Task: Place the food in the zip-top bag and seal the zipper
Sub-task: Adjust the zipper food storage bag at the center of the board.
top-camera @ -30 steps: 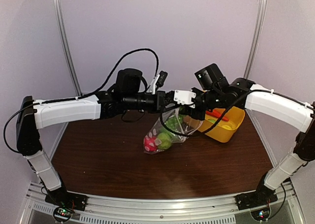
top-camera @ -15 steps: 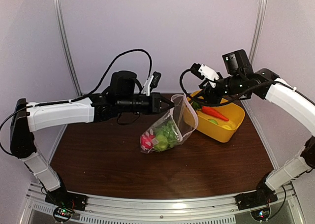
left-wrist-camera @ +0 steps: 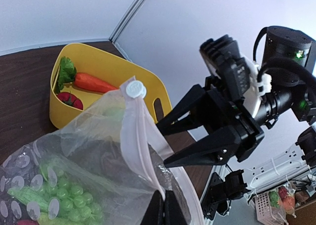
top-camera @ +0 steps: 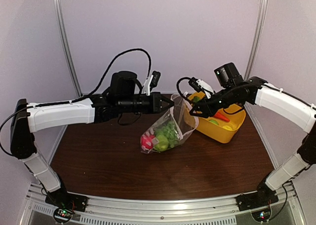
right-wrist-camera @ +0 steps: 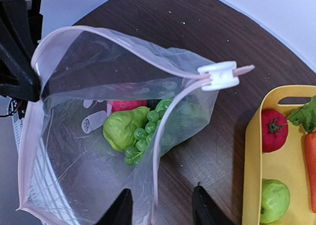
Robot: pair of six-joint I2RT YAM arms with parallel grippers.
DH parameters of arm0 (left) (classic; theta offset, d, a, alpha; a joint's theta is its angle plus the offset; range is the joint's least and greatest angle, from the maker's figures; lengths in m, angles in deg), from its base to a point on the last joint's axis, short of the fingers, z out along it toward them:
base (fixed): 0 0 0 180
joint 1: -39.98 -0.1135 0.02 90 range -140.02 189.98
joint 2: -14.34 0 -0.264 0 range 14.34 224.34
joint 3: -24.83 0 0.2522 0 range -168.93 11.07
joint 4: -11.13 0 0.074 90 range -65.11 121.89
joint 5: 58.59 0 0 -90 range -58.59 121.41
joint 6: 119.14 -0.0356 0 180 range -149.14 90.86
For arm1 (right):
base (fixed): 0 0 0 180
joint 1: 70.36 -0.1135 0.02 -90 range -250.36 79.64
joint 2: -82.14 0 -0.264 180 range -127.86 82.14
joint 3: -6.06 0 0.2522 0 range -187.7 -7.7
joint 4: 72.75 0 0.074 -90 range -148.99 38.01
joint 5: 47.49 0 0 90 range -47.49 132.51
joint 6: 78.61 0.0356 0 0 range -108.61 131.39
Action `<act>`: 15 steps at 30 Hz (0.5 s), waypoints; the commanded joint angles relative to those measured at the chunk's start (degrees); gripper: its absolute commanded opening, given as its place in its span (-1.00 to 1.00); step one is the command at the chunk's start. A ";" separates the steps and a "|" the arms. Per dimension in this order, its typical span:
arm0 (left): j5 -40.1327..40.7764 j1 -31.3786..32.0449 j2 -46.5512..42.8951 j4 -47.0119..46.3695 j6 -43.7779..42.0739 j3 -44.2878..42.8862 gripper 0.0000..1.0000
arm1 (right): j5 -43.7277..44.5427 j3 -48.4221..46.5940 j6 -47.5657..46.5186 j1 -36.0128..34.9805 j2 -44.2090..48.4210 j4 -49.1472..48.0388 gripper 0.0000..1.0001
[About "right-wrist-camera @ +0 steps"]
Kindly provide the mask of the green toy cucumber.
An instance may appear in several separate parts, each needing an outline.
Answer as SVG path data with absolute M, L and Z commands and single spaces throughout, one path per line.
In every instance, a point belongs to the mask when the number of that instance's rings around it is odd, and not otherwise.
M 173 98 L 166 98 L 162 99 L 156 106 L 155 111 L 159 113 L 160 118 L 163 117 L 166 110 L 169 108 L 171 102 L 173 101 Z

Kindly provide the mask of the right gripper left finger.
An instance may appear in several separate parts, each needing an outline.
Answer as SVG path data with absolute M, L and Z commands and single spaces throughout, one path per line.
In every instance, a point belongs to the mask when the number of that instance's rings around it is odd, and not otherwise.
M 132 225 L 132 214 L 132 192 L 125 188 L 95 225 Z

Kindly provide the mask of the orange toy carrot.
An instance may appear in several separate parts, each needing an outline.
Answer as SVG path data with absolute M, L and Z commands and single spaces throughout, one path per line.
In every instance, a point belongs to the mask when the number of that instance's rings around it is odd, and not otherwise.
M 316 212 L 316 96 L 309 103 L 293 110 L 287 120 L 293 125 L 301 125 L 306 132 L 304 138 L 305 159 L 311 191 L 311 208 Z

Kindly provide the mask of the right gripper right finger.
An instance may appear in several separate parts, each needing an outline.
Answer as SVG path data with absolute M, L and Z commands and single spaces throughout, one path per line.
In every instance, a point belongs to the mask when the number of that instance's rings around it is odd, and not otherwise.
M 193 189 L 192 215 L 194 225 L 235 225 L 200 185 L 200 182 Z

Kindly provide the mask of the light green toy squash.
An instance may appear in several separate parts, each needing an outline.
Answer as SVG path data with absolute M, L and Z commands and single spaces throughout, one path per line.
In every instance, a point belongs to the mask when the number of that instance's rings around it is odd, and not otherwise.
M 149 111 L 150 108 L 140 106 L 112 113 L 103 124 L 104 138 L 114 150 L 124 152 L 126 148 L 135 145 L 134 131 L 145 126 Z

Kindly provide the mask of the green toy grapes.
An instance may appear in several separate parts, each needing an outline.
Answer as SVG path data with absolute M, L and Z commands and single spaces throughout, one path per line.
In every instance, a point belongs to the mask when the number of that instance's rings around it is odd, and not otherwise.
M 145 126 L 137 128 L 133 133 L 134 139 L 136 139 L 135 145 L 128 147 L 124 152 L 124 162 L 127 165 L 137 165 L 141 161 L 161 121 L 160 114 L 155 110 L 149 111 L 146 117 Z

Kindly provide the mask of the clear zip top bag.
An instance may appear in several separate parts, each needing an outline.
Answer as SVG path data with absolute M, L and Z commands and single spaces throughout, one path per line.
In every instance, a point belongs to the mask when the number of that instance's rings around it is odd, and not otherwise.
M 93 225 L 121 191 L 132 192 L 134 225 L 158 225 L 160 158 L 211 119 L 219 90 L 253 65 L 215 63 L 111 29 L 71 26 L 48 34 L 31 67 L 40 97 L 30 102 L 18 159 L 19 210 L 50 225 Z M 124 162 L 103 136 L 109 101 L 173 98 L 143 158 Z

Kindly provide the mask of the yellow plastic basket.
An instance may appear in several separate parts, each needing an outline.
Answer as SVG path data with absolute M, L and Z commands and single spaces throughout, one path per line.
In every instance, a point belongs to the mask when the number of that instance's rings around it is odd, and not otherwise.
M 313 97 L 315 86 L 286 85 L 277 87 L 264 97 L 245 131 L 244 185 L 242 224 L 260 223 L 262 179 L 276 179 L 290 190 L 290 206 L 282 217 L 285 225 L 314 225 L 316 215 L 311 208 L 308 167 L 305 158 L 305 131 L 302 126 L 288 124 L 284 146 L 272 153 L 262 152 L 261 111 L 274 109 L 284 116 L 300 108 L 299 104 L 280 104 L 286 97 Z

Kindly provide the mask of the red toy pepper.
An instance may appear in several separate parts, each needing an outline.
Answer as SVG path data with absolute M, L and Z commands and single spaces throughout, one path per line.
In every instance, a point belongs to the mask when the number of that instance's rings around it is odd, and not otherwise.
M 112 107 L 112 113 L 117 111 L 133 110 L 140 106 L 147 106 L 147 100 L 116 100 L 108 102 Z

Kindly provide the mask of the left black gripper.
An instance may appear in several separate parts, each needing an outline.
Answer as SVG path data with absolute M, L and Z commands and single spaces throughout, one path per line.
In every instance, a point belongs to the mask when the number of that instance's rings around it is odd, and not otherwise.
M 41 0 L 0 0 L 0 94 L 38 101 L 40 82 L 31 67 L 41 39 Z

